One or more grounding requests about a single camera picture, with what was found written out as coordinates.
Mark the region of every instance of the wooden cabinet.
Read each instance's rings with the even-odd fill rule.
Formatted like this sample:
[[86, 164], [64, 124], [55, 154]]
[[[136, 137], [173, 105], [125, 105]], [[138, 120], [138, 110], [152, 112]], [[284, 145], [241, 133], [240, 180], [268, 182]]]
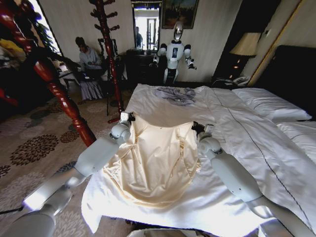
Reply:
[[165, 69], [164, 58], [161, 57], [159, 67], [151, 67], [155, 53], [145, 50], [128, 50], [126, 52], [126, 73], [131, 84], [138, 83], [159, 85], [163, 81]]

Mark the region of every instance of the wooden coat stand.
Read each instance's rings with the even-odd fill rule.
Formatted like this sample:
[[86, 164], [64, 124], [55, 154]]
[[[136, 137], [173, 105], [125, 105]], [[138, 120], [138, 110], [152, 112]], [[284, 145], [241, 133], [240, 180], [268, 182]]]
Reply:
[[72, 119], [73, 125], [83, 142], [90, 146], [96, 140], [93, 132], [80, 116], [77, 105], [69, 98], [66, 90], [59, 82], [57, 71], [52, 62], [37, 52], [38, 40], [31, 31], [30, 19], [33, 16], [34, 10], [27, 0], [22, 0], [20, 5], [17, 5], [14, 0], [0, 0], [0, 23], [11, 31], [15, 42], [24, 49], [27, 57], [31, 58], [35, 72], [58, 98], [63, 111]]
[[[91, 16], [98, 18], [100, 22], [99, 26], [94, 25], [94, 27], [101, 31], [103, 39], [104, 39], [105, 50], [108, 54], [109, 61], [110, 61], [110, 72], [113, 77], [115, 98], [118, 102], [118, 113], [121, 114], [121, 112], [124, 111], [124, 108], [122, 106], [121, 93], [119, 90], [117, 72], [115, 69], [113, 42], [110, 37], [110, 31], [115, 31], [119, 29], [119, 25], [109, 28], [108, 23], [107, 23], [107, 18], [117, 16], [118, 13], [112, 12], [109, 15], [106, 15], [104, 11], [104, 5], [112, 4], [115, 2], [115, 0], [107, 0], [105, 2], [103, 2], [103, 0], [89, 0], [89, 2], [96, 6], [96, 9], [93, 10], [93, 12], [91, 13]], [[108, 123], [119, 121], [119, 119], [120, 117], [111, 119], [108, 121]]]

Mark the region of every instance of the picture frame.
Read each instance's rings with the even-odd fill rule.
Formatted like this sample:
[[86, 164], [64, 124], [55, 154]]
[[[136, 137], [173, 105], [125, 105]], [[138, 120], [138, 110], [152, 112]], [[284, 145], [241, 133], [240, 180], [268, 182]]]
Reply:
[[184, 29], [192, 29], [197, 14], [198, 0], [164, 0], [162, 5], [162, 29], [173, 29], [177, 21]]

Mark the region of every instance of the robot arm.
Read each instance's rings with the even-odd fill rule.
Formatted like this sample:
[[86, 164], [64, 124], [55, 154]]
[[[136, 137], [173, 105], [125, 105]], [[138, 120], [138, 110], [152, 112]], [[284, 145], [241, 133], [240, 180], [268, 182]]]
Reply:
[[225, 153], [220, 143], [204, 131], [198, 135], [198, 149], [210, 160], [213, 169], [229, 191], [243, 200], [261, 218], [277, 218], [284, 226], [282, 236], [315, 237], [314, 233], [289, 209], [267, 199], [260, 191], [256, 180], [237, 161]]
[[31, 212], [17, 219], [3, 235], [5, 237], [51, 237], [55, 230], [55, 216], [72, 197], [71, 189], [100, 170], [130, 137], [132, 114], [122, 112], [120, 122], [112, 128], [110, 137], [102, 137], [83, 151], [74, 168], [54, 174], [26, 197], [23, 204]]
[[186, 46], [184, 46], [184, 56], [186, 58], [186, 64], [188, 66], [188, 69], [197, 69], [193, 62], [194, 62], [194, 59], [191, 58], [191, 45], [190, 44], [187, 44]]
[[153, 59], [153, 65], [158, 65], [159, 62], [159, 57], [166, 55], [167, 53], [167, 45], [165, 43], [162, 43], [160, 46], [160, 49], [157, 51], [156, 55], [154, 56]]

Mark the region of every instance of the person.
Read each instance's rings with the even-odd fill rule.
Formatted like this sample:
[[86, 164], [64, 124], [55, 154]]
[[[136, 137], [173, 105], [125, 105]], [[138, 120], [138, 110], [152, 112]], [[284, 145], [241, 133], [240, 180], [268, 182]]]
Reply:
[[143, 37], [139, 33], [139, 27], [136, 27], [136, 46], [142, 48]]
[[81, 70], [85, 72], [88, 77], [99, 79], [104, 74], [99, 55], [93, 48], [85, 44], [82, 37], [76, 37], [76, 44], [80, 50], [79, 58]]
[[102, 99], [102, 89], [98, 83], [105, 70], [101, 67], [101, 59], [93, 48], [87, 46], [82, 37], [76, 37], [76, 44], [79, 47], [81, 69], [87, 77], [81, 80], [81, 95], [83, 100]]

